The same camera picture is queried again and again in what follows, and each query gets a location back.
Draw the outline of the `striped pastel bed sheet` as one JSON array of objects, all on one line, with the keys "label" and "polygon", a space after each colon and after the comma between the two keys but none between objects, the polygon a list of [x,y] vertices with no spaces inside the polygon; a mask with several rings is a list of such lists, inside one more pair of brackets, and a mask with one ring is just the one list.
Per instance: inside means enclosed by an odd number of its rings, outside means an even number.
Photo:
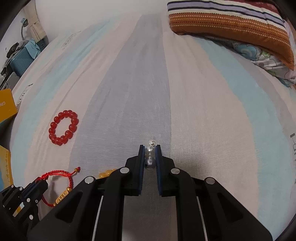
[{"label": "striped pastel bed sheet", "polygon": [[155,140],[191,176],[215,178],[277,238],[295,215],[295,89],[208,39],[173,33],[165,14],[65,32],[13,97],[13,181],[52,170],[78,184]]}]

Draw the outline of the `yellow cardboard box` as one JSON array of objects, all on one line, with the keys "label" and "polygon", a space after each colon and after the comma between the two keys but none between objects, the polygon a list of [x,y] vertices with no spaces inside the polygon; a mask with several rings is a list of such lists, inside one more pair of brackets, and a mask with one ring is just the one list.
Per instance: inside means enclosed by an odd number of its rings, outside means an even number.
[{"label": "yellow cardboard box", "polygon": [[0,121],[4,125],[18,113],[11,89],[0,91]]}]

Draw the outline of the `floral light pillow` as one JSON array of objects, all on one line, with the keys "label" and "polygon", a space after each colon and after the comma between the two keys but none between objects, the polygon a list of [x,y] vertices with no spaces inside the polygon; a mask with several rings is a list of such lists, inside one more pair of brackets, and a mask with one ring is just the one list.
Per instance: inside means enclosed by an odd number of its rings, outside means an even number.
[{"label": "floral light pillow", "polygon": [[295,85],[295,70],[289,69],[273,54],[252,44],[210,36],[208,38],[233,49],[236,53],[279,79],[284,85]]}]

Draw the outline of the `teal suitcase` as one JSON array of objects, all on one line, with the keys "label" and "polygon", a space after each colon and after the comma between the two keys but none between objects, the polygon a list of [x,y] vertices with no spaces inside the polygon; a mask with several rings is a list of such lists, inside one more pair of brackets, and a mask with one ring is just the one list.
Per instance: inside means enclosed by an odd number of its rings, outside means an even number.
[{"label": "teal suitcase", "polygon": [[13,89],[40,53],[41,49],[34,39],[12,45],[1,68],[1,90]]}]

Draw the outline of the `beige curtain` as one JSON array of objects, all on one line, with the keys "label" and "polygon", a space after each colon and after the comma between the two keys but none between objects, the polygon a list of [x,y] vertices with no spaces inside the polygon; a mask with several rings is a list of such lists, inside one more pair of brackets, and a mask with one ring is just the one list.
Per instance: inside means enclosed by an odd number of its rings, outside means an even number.
[{"label": "beige curtain", "polygon": [[36,43],[47,36],[37,15],[30,17],[28,21],[31,35]]}]

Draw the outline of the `striped red orange pillow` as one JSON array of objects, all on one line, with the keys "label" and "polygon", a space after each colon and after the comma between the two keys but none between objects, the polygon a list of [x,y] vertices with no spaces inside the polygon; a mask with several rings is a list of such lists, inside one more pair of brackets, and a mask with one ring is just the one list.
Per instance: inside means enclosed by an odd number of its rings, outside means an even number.
[{"label": "striped red orange pillow", "polygon": [[268,1],[168,1],[169,24],[179,35],[213,36],[258,46],[289,69],[294,54],[284,19]]}]

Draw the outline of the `blue desk lamp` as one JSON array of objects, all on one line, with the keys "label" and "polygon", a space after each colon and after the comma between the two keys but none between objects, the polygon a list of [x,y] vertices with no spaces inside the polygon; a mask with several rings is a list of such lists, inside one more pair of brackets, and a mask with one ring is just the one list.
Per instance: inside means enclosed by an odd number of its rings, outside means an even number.
[{"label": "blue desk lamp", "polygon": [[22,40],[24,41],[25,39],[24,39],[24,36],[23,36],[23,29],[28,26],[28,24],[29,24],[28,19],[27,18],[22,18],[21,24],[22,24],[22,26],[21,26],[21,37],[22,37]]}]

